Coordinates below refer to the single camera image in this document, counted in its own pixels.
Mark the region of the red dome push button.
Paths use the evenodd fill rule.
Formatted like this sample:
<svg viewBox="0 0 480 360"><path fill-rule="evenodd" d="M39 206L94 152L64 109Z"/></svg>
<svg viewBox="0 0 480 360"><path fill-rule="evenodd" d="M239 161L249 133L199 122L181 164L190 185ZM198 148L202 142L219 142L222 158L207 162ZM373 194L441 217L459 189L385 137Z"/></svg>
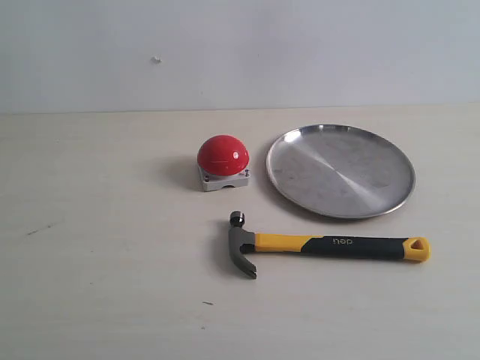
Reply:
<svg viewBox="0 0 480 360"><path fill-rule="evenodd" d="M207 139L199 148L196 162L205 192L244 187L251 178L248 150L234 136L217 135Z"/></svg>

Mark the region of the round stainless steel plate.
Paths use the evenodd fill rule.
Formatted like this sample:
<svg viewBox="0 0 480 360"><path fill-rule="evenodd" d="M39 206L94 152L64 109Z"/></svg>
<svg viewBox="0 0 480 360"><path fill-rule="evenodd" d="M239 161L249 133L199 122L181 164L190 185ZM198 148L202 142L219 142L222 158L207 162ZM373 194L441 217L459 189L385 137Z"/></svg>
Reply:
<svg viewBox="0 0 480 360"><path fill-rule="evenodd" d="M349 125L312 124L290 130L271 144L265 167L283 197L341 220L393 212L416 185L410 159L395 144Z"/></svg>

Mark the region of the yellow black claw hammer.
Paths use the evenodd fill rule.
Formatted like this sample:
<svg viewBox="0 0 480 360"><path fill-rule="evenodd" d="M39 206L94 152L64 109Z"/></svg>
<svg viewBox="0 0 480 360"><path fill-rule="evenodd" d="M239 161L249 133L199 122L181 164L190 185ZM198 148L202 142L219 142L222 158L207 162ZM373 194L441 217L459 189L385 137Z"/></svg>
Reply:
<svg viewBox="0 0 480 360"><path fill-rule="evenodd" d="M255 279L257 268L245 255L252 253L296 253L367 260L405 260L422 263L429 260L431 246L424 237L374 238L339 235L279 235L255 233L244 229L245 214L229 216L229 258L247 277Z"/></svg>

